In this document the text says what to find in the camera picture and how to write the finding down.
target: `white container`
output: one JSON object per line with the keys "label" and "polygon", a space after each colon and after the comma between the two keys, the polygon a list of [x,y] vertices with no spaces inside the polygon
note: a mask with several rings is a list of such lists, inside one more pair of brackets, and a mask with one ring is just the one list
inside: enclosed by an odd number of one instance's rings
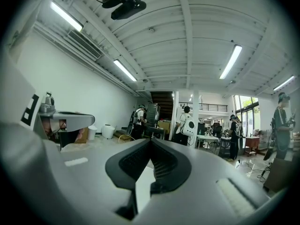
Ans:
{"label": "white container", "polygon": [[97,132],[97,128],[94,125],[89,126],[88,140],[94,140],[96,132]]}
{"label": "white container", "polygon": [[113,138],[113,133],[114,133],[115,128],[111,125],[104,125],[102,127],[102,136],[107,138],[107,139],[112,139]]}

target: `tube light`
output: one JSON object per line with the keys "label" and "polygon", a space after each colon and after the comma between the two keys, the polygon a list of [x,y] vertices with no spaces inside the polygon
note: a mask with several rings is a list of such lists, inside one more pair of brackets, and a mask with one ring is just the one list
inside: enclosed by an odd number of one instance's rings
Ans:
{"label": "tube light", "polygon": [[289,81],[291,81],[292,79],[294,79],[294,76],[291,76],[288,80],[286,80],[284,83],[280,84],[279,86],[277,86],[276,88],[274,88],[273,90],[276,91],[278,89],[280,89],[282,86],[286,85]]}
{"label": "tube light", "polygon": [[58,15],[65,19],[69,24],[71,24],[77,31],[80,32],[82,30],[83,25],[76,21],[76,19],[69,15],[67,11],[62,9],[54,1],[51,2],[50,7],[53,11],[55,11],[56,13],[58,13]]}
{"label": "tube light", "polygon": [[118,59],[113,61],[113,63],[117,65],[118,68],[121,69],[123,73],[125,73],[132,81],[136,82],[136,79],[127,71],[127,69],[123,66],[123,64]]}
{"label": "tube light", "polygon": [[239,57],[240,52],[242,51],[242,47],[239,45],[236,45],[234,47],[234,51],[231,55],[231,58],[229,59],[229,62],[227,63],[222,75],[220,76],[220,79],[224,79],[226,78],[227,74],[229,73],[229,71],[231,70],[231,68],[234,66],[236,60]]}

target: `yellow chair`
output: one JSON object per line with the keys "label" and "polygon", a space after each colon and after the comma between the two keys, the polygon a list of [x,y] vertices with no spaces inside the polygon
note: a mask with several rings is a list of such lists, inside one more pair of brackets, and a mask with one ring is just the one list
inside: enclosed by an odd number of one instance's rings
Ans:
{"label": "yellow chair", "polygon": [[131,142],[134,141],[135,139],[129,135],[121,135],[119,137],[119,143],[127,143],[127,142]]}

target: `balcony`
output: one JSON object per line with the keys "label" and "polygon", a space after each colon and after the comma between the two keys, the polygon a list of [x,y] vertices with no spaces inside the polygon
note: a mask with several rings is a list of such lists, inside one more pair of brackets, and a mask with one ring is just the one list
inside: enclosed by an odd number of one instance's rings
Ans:
{"label": "balcony", "polygon": [[[189,106],[191,108],[191,110],[193,109],[193,103],[179,102],[179,105]],[[212,111],[212,112],[225,112],[226,113],[227,105],[200,103],[199,110],[200,111]]]}

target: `air conditioner vent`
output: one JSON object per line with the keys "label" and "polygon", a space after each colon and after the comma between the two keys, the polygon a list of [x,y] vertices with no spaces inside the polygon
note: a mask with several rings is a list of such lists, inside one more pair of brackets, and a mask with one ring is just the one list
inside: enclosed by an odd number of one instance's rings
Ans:
{"label": "air conditioner vent", "polygon": [[96,59],[102,56],[101,51],[79,32],[70,31],[68,37]]}

